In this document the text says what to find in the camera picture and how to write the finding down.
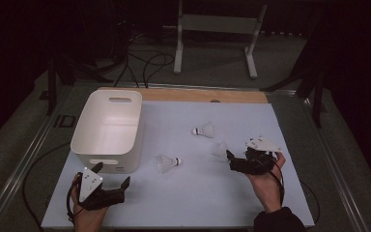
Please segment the white plastic basket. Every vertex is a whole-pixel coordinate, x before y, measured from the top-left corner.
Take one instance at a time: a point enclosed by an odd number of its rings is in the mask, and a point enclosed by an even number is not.
[[[88,168],[103,162],[100,172],[133,172],[142,145],[141,106],[136,91],[95,91],[80,115],[71,150]]]

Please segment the cable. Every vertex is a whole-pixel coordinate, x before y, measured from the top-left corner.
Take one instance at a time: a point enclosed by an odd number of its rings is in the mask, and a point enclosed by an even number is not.
[[[267,170],[268,173],[270,173],[271,176],[273,176],[273,178],[276,180],[276,182],[278,183],[278,186],[279,186],[279,201],[281,202],[281,205],[282,205],[282,202],[284,201],[284,195],[285,195],[285,187],[284,187],[284,176],[282,175],[282,170],[281,168],[278,166],[278,164],[276,164],[276,162],[272,159],[272,162],[273,164],[278,168],[279,170],[279,173],[281,174],[281,180],[279,180],[275,174],[273,174],[273,172],[271,170],[269,170],[261,161],[259,161],[258,159],[256,158],[252,158],[253,160],[257,161],[259,164],[261,164],[261,166],[264,167],[264,169]]]
[[[127,59],[126,65],[127,65],[127,67],[128,67],[128,70],[129,70],[130,73],[131,73],[131,80],[134,81],[134,83],[136,84],[137,88],[140,88],[140,86],[138,85],[137,79],[136,79],[135,76],[134,76],[133,70],[132,70],[131,67],[128,65],[128,59]]]
[[[130,55],[130,56],[132,56],[132,57],[134,57],[134,58],[136,58],[136,59],[138,59],[138,60],[143,61],[143,62],[146,63],[145,66],[144,66],[144,68],[143,68],[143,75],[142,75],[143,81],[144,81],[144,85],[145,85],[146,88],[149,88],[149,80],[150,80],[150,78],[154,74],[156,74],[157,72],[159,72],[164,66],[171,65],[174,62],[174,56],[169,55],[169,54],[166,54],[166,53],[163,53],[163,52],[160,52],[158,50],[130,50],[130,51],[157,52],[157,55],[152,56],[148,60],[144,60],[144,59],[142,59],[142,58],[140,58],[140,57],[138,57],[138,56],[136,56],[136,55],[134,55],[134,54],[132,54],[130,52],[128,53],[128,55]],[[158,63],[153,63],[152,62],[152,60],[155,59],[155,58],[157,58],[158,56],[163,56],[163,58],[164,58],[164,62],[163,63],[158,64]],[[146,70],[147,70],[147,67],[149,65],[158,66],[158,69],[156,71],[154,71],[152,74],[150,74],[148,77],[146,77]]]
[[[82,181],[82,174],[79,172],[77,173],[76,179],[71,183],[71,187],[69,188],[69,191],[66,197],[66,209],[68,210],[69,221],[71,221],[73,226],[74,226],[74,218],[78,214],[80,214],[80,212],[84,210],[84,207],[82,207],[82,209],[80,209],[79,212],[77,212],[76,214],[74,214],[71,210],[71,192],[73,191],[75,187],[79,185],[79,183],[81,183],[81,181]]]
[[[125,61],[124,61],[125,62],[125,68],[122,70],[122,72],[120,73],[119,77],[117,77],[116,82],[114,82],[113,87],[116,87],[117,86],[117,83],[119,83],[120,79],[123,77],[123,74],[126,72],[126,69],[128,68],[127,59],[128,59],[128,57],[126,56]]]
[[[43,228],[41,227],[41,222],[39,221],[38,217],[35,215],[35,213],[33,212],[32,208],[30,207],[29,205],[29,202],[27,201],[27,198],[26,198],[26,181],[28,179],[28,176],[31,172],[31,170],[33,169],[33,167],[39,162],[41,161],[43,158],[47,157],[49,154],[51,154],[52,152],[58,150],[58,149],[61,149],[67,145],[71,144],[70,142],[68,143],[65,143],[65,144],[62,144],[62,145],[59,145],[49,151],[47,151],[46,153],[44,153],[43,155],[41,155],[39,158],[37,158],[33,163],[32,165],[29,167],[29,170],[26,172],[26,175],[25,175],[25,178],[23,179],[23,182],[22,182],[22,198],[23,198],[23,202],[25,203],[25,206],[29,212],[29,214],[32,216],[34,222],[38,225],[39,227],[39,230],[40,231],[43,231]]]
[[[306,186],[307,189],[309,189],[309,191],[311,192],[311,194],[313,195],[313,197],[315,198],[315,201],[316,201],[316,205],[317,205],[317,208],[318,208],[318,214],[316,216],[316,218],[314,219],[314,223],[318,223],[319,221],[319,217],[321,215],[321,206],[319,204],[319,200],[318,200],[318,197],[316,197],[316,194],[315,192],[312,190],[312,188],[310,186],[308,186],[304,181],[300,180],[300,183],[303,184],[304,186]]]

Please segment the hand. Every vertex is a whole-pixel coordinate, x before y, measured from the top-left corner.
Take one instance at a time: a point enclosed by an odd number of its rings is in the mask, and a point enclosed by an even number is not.
[[[74,230],[76,232],[95,232],[99,231],[103,218],[106,215],[108,207],[99,210],[88,211],[77,204],[77,189],[71,191],[71,200],[73,201]]]
[[[279,168],[282,168],[285,163],[285,158],[282,153],[276,153],[275,163],[279,166]],[[279,181],[281,180],[281,173],[277,166],[274,165],[271,172],[278,178]],[[282,208],[280,202],[279,184],[270,173],[265,173],[263,175],[245,175],[251,182],[255,195],[257,195],[267,214]]]

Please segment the shuttlecock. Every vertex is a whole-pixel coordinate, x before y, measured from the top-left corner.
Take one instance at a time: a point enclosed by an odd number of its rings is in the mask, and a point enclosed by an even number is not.
[[[158,154],[157,159],[157,168],[160,173],[164,173],[170,170],[174,166],[182,164],[182,160],[178,158],[171,158],[163,154]]]
[[[228,146],[225,143],[225,141],[222,141],[221,143],[216,143],[213,146],[212,154],[216,157],[220,157],[227,160],[227,150]]]
[[[210,122],[199,128],[193,129],[191,133],[194,135],[203,135],[203,136],[212,138],[214,137],[214,127],[213,127],[213,124]]]

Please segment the wrist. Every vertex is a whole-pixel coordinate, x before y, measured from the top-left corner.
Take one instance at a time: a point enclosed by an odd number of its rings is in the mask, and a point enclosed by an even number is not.
[[[278,211],[280,209],[282,209],[282,206],[280,204],[268,204],[268,205],[264,205],[264,210],[265,210],[265,213],[266,214],[273,213],[273,212]]]

